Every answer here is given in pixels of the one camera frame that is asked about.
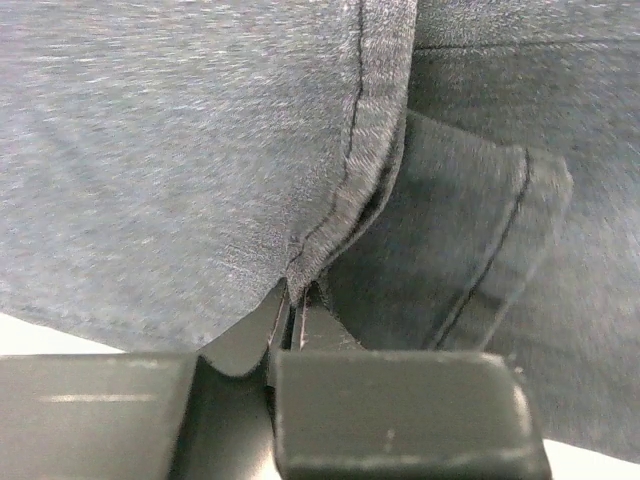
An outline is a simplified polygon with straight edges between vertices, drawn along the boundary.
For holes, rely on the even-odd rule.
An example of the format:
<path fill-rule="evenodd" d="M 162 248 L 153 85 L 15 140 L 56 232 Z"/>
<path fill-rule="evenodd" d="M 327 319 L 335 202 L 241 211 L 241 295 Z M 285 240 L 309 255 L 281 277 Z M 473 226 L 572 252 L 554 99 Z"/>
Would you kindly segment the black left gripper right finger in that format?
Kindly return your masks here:
<path fill-rule="evenodd" d="M 308 289 L 269 351 L 285 479 L 548 479 L 521 377 L 481 352 L 366 350 Z"/>

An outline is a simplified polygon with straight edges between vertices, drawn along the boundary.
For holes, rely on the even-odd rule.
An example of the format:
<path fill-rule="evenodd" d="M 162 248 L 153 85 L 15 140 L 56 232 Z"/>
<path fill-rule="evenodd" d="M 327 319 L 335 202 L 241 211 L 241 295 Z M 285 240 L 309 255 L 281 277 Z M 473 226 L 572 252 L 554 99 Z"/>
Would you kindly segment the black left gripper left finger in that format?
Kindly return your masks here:
<path fill-rule="evenodd" d="M 267 346 L 278 284 L 197 352 L 122 353 L 1 319 L 5 479 L 275 479 Z"/>

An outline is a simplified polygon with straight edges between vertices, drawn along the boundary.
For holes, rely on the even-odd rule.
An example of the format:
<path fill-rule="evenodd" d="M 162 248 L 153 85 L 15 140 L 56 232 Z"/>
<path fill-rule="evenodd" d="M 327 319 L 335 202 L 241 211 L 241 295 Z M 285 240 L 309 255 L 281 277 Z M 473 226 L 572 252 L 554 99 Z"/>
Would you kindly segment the black trousers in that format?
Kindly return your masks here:
<path fill-rule="evenodd" d="M 279 281 L 639 458 L 635 1 L 5 1 L 1 309 L 198 348 Z"/>

